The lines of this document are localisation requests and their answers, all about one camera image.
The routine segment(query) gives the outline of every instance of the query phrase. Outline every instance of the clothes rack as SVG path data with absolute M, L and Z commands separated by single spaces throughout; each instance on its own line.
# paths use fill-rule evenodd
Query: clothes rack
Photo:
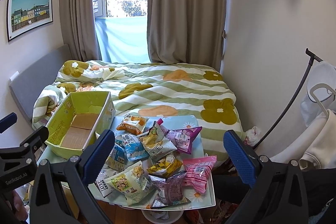
M 300 90 L 303 87 L 303 84 L 305 83 L 307 77 L 308 77 L 308 73 L 310 72 L 310 69 L 314 63 L 314 60 L 321 62 L 323 61 L 321 58 L 319 58 L 316 54 L 314 54 L 313 52 L 311 52 L 310 50 L 308 50 L 308 48 L 306 49 L 306 54 L 308 56 L 310 56 L 309 62 L 308 62 L 308 66 L 307 69 L 301 79 L 301 82 L 299 84 L 299 86 L 297 87 L 292 99 L 289 101 L 288 105 L 285 107 L 285 109 L 283 110 L 283 112 L 281 113 L 281 115 L 279 116 L 279 118 L 275 121 L 275 123 L 271 126 L 271 128 L 266 132 L 266 134 L 260 139 L 260 141 L 253 146 L 253 149 L 256 149 L 260 143 L 262 143 L 262 141 L 272 132 L 272 130 L 278 125 L 278 123 L 281 121 L 281 119 L 284 117 L 284 115 L 287 113 L 287 111 L 289 110 L 289 108 L 292 106 L 293 102 L 295 101 L 296 97 L 298 96 Z

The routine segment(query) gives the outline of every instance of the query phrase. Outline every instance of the gray headboard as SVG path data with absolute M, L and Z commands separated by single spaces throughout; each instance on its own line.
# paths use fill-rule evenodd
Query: gray headboard
M 65 44 L 37 60 L 9 84 L 17 106 L 29 123 L 33 118 L 36 99 L 47 85 L 54 82 L 59 69 L 67 60 L 72 60 L 72 56 L 69 46 Z

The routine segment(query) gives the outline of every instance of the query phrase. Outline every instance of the framed picture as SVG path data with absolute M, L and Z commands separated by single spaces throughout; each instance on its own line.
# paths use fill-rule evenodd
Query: framed picture
M 36 27 L 53 22 L 52 0 L 8 0 L 8 42 Z

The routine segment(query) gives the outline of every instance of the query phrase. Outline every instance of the pink snack bag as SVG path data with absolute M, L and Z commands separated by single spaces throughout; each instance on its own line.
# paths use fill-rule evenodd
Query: pink snack bag
M 176 146 L 179 152 L 191 154 L 193 141 L 201 130 L 202 127 L 168 130 L 166 138 Z
M 187 171 L 184 185 L 192 185 L 199 193 L 205 193 L 207 180 L 216 160 L 217 156 L 183 160 L 184 169 Z

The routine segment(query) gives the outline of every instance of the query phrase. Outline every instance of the screw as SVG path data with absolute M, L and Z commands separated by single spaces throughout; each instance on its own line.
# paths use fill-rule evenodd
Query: screw
M 293 166 L 298 166 L 299 163 L 296 160 L 291 160 L 291 165 Z
M 71 158 L 70 158 L 70 161 L 71 162 L 76 162 L 77 160 L 79 160 L 79 157 L 78 156 L 72 156 Z
M 47 162 L 48 161 L 46 159 L 43 159 L 43 160 L 41 160 L 40 165 L 45 166 L 47 164 Z
M 265 156 L 265 155 L 261 155 L 261 156 L 259 157 L 259 160 L 261 160 L 261 162 L 268 162 L 268 157 Z

